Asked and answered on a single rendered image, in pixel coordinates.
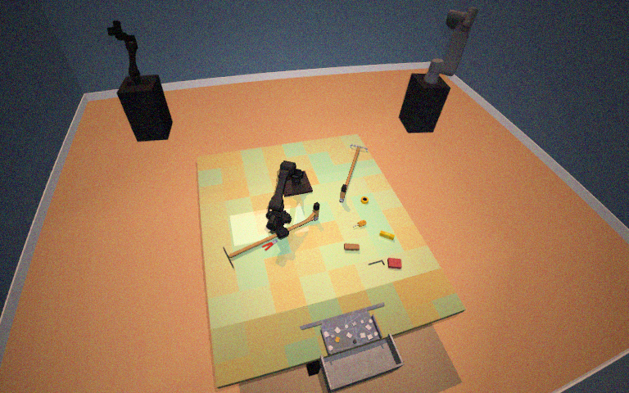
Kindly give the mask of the red flat square tile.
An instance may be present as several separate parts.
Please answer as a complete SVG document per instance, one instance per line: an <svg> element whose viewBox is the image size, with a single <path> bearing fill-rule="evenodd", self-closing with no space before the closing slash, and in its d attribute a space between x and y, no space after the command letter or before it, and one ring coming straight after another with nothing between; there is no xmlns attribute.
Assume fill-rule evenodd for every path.
<svg viewBox="0 0 629 393"><path fill-rule="evenodd" d="M390 269L401 269L401 259L388 258L388 268Z"/></svg>

